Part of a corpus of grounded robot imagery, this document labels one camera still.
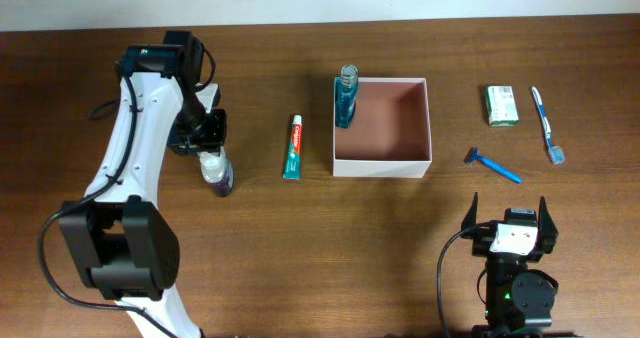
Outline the blue mouthwash bottle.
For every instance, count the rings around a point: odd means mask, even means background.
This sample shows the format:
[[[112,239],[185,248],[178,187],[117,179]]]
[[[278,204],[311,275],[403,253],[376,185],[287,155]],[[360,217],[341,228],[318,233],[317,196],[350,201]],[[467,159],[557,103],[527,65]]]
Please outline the blue mouthwash bottle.
[[[343,66],[336,85],[335,124],[337,127],[343,129],[350,127],[356,111],[358,88],[357,67],[351,64]]]

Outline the clear purple spray bottle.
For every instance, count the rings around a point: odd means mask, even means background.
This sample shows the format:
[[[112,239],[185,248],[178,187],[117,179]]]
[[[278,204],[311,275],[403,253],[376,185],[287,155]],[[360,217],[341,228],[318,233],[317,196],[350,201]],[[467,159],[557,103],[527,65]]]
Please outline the clear purple spray bottle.
[[[216,152],[198,154],[205,182],[218,197],[227,197],[234,185],[234,168],[223,146]]]

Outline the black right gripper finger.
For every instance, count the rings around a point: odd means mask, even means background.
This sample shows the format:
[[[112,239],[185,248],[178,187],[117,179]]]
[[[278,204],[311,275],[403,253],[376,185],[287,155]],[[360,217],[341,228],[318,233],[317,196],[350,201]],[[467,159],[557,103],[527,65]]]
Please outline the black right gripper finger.
[[[462,223],[461,229],[467,230],[471,227],[475,226],[477,223],[477,209],[478,209],[478,193],[475,192],[473,196],[473,200],[469,210],[467,211]]]
[[[538,217],[538,233],[539,234],[556,234],[557,228],[553,219],[548,211],[546,199],[544,196],[540,197],[539,203],[539,217]]]

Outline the blue white toothbrush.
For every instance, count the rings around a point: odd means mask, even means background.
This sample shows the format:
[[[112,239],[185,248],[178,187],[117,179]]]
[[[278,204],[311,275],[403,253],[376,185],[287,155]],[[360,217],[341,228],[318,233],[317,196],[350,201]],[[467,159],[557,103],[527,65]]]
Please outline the blue white toothbrush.
[[[549,159],[551,163],[554,165],[562,164],[565,162],[565,154],[560,146],[554,145],[552,143],[552,130],[546,115],[542,97],[536,87],[532,86],[530,90],[531,90],[532,97],[536,104],[538,114],[541,120],[542,129],[544,133],[544,140],[547,147],[547,153],[548,153]]]

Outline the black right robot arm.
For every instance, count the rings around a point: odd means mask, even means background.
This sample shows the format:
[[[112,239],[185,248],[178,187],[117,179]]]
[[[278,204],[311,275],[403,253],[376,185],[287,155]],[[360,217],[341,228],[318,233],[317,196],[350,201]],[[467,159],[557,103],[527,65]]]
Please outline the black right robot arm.
[[[471,329],[473,337],[544,337],[552,325],[551,311],[559,283],[547,273],[531,269],[530,263],[553,252],[559,236],[540,199],[539,210],[510,208],[504,219],[477,221],[478,198],[474,197],[461,230],[472,241],[472,254],[485,259],[485,325]]]

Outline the blue disposable razor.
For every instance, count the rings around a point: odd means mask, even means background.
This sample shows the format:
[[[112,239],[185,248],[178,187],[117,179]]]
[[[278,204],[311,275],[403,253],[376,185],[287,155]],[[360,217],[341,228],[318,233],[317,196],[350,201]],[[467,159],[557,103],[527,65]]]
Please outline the blue disposable razor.
[[[474,162],[480,162],[484,166],[498,173],[499,175],[505,177],[506,179],[514,182],[516,184],[521,184],[523,182],[522,178],[517,174],[509,171],[498,163],[492,161],[491,159],[484,157],[479,154],[479,149],[477,147],[472,147],[464,158],[464,162],[467,165],[472,165]]]

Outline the green white soap box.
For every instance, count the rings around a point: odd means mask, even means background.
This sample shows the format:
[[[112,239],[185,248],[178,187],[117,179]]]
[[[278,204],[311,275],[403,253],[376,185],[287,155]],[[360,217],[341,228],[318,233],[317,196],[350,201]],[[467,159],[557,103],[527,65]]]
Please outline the green white soap box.
[[[519,116],[511,86],[491,85],[484,91],[490,126],[515,126]]]

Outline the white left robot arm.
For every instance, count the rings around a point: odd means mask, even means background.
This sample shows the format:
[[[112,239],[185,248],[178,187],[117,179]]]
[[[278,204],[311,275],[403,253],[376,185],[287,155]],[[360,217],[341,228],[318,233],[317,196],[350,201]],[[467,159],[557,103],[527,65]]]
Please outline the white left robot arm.
[[[189,31],[168,31],[157,45],[131,45],[117,62],[119,109],[100,168],[82,199],[51,217],[82,283],[99,291],[104,310],[127,312],[145,337],[200,337],[176,280],[180,246],[158,209],[167,150],[199,159],[219,197],[234,170],[224,144],[220,91],[200,80],[213,60]]]

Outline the red green toothpaste tube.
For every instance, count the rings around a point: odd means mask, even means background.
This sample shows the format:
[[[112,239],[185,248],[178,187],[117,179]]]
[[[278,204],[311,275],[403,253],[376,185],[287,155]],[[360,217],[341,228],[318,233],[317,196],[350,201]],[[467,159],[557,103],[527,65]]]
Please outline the red green toothpaste tube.
[[[284,179],[299,180],[301,178],[301,136],[302,117],[300,115],[295,115],[292,120],[287,160],[283,173]]]

